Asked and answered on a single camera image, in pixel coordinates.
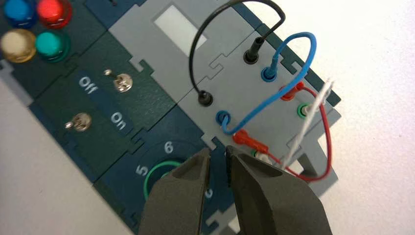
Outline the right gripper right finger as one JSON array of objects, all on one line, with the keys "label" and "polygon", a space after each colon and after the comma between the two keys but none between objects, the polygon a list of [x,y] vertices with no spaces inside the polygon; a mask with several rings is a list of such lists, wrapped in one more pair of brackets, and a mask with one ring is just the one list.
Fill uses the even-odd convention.
[{"label": "right gripper right finger", "polygon": [[303,180],[231,145],[225,155],[239,234],[332,234],[320,199]]}]

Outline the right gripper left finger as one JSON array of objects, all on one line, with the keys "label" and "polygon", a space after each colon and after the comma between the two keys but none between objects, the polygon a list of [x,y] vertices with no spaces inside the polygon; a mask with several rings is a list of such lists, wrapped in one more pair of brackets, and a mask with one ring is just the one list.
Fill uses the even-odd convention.
[{"label": "right gripper left finger", "polygon": [[140,221],[140,235],[198,235],[209,186],[210,150],[203,148],[153,186]]}]

